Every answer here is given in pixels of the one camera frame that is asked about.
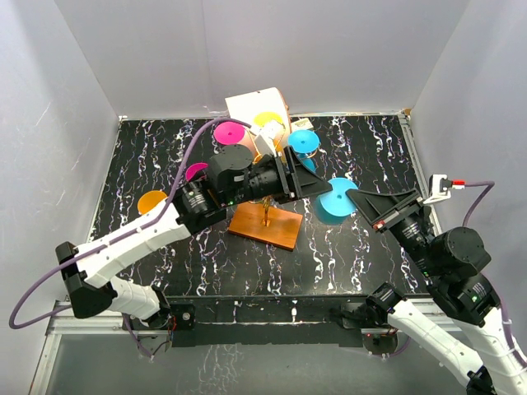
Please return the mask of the pink wine glass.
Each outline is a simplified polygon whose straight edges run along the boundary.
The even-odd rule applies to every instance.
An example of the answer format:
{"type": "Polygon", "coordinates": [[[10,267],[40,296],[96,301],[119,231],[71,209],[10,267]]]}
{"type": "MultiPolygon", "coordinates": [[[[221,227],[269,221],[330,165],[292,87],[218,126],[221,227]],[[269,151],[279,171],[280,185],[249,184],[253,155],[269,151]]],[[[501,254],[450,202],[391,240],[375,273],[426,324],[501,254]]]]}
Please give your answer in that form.
{"type": "Polygon", "coordinates": [[[245,127],[234,122],[220,123],[214,129],[213,136],[222,145],[237,144],[245,137],[245,127]]]}
{"type": "Polygon", "coordinates": [[[185,171],[185,180],[191,182],[197,179],[204,179],[207,177],[208,164],[206,162],[197,162],[188,167],[185,171]]]}

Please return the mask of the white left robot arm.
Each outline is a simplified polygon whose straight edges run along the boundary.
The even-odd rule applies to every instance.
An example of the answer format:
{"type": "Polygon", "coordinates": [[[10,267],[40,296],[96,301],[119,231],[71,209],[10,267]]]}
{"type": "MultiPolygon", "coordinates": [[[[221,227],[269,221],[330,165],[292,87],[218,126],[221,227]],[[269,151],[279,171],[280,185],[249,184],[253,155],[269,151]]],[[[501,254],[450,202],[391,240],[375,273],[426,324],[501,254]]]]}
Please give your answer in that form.
{"type": "Polygon", "coordinates": [[[118,274],[141,258],[187,239],[226,219],[228,207],[270,196],[294,202],[331,191],[329,181],[306,167],[287,147],[254,162],[242,145],[225,146],[200,174],[184,183],[148,213],[90,243],[60,244],[61,271],[76,318],[106,310],[134,316],[150,328],[164,327],[170,304],[157,286],[140,286],[118,274]]]}

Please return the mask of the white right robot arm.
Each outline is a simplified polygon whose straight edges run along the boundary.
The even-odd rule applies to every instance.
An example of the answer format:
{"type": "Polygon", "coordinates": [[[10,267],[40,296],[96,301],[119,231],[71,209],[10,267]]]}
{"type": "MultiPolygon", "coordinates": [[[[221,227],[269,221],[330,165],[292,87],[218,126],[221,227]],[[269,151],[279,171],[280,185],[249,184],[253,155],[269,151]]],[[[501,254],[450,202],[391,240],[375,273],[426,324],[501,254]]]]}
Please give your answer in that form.
{"type": "Polygon", "coordinates": [[[435,235],[431,208],[416,189],[393,195],[349,189],[346,195],[374,231],[388,231],[399,242],[429,281],[427,291],[435,304],[470,344],[453,338],[388,282],[361,306],[368,319],[405,332],[468,394],[524,394],[526,356],[497,292],[482,273],[491,256],[478,232],[458,226],[435,235]]]}

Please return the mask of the blue wine glass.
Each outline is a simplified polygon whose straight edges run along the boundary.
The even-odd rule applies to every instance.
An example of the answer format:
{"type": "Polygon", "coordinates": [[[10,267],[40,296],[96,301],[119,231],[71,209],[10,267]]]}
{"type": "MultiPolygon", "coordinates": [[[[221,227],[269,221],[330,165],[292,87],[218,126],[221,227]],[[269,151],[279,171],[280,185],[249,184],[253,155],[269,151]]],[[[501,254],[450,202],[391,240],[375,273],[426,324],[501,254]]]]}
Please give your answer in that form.
{"type": "Polygon", "coordinates": [[[316,198],[314,213],[326,225],[339,225],[357,211],[347,191],[357,190],[358,187],[347,178],[334,178],[329,183],[332,190],[316,198]]]}
{"type": "Polygon", "coordinates": [[[297,157],[312,159],[319,149],[320,139],[311,130],[297,130],[289,135],[287,142],[297,157]]]}

